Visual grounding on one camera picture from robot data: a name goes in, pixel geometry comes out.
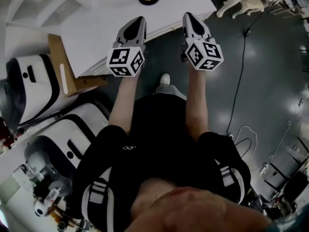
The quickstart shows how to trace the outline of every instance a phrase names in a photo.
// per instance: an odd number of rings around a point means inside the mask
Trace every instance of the person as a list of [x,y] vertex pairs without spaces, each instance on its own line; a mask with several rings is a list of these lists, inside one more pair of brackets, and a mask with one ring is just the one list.
[[138,78],[123,77],[109,125],[74,176],[83,217],[104,232],[261,231],[269,220],[238,205],[248,166],[208,128],[205,72],[189,64],[187,97],[164,74],[135,101]]

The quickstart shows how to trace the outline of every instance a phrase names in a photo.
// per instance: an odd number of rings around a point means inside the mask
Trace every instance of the white cube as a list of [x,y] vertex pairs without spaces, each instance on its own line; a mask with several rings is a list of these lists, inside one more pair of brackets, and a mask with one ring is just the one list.
[[193,40],[185,53],[193,67],[199,71],[213,71],[224,60],[218,44],[199,40]]
[[145,62],[140,47],[112,48],[106,64],[114,76],[134,77]]

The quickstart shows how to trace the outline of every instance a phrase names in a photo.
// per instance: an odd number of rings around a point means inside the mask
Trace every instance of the white and black machine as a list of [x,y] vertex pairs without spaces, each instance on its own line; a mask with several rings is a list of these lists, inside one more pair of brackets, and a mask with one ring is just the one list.
[[183,16],[183,34],[188,44],[185,54],[196,70],[213,71],[223,62],[220,45],[216,44],[206,24],[192,13]]
[[146,20],[140,16],[125,24],[107,56],[107,67],[114,76],[134,77],[145,62]]
[[0,109],[11,133],[72,104],[59,87],[48,55],[13,58],[0,88]]
[[38,199],[35,203],[38,216],[47,215],[48,204],[55,201],[55,196],[72,194],[73,175],[90,144],[108,125],[109,114],[98,101],[82,104],[28,144],[25,158],[32,172],[31,181],[35,183],[33,194]]

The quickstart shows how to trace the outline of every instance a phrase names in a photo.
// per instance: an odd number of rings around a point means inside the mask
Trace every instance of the black t-shirt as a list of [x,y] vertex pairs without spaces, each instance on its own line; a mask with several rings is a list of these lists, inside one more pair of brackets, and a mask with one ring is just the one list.
[[[135,102],[129,136],[120,127],[107,126],[87,149],[73,180],[75,203],[80,204],[86,187],[111,168],[107,185],[113,191],[113,227],[123,232],[139,187],[149,178],[228,197],[215,159],[237,169],[249,189],[249,169],[229,137],[207,132],[194,142],[186,131],[185,101],[174,95],[151,95]],[[88,211],[89,220],[102,231],[107,223],[105,196],[101,206],[94,204]]]

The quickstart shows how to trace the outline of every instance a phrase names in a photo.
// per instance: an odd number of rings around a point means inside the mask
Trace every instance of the brown cardboard panel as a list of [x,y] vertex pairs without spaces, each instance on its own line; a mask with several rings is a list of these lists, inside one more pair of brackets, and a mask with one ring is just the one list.
[[[104,75],[101,76],[83,76],[75,78],[69,60],[67,58],[62,40],[60,36],[49,34],[48,43],[51,53],[52,64],[59,82],[60,87],[66,96],[72,96],[93,90],[101,85],[106,85],[107,80]],[[60,65],[63,65],[63,74],[67,86],[63,87]]]

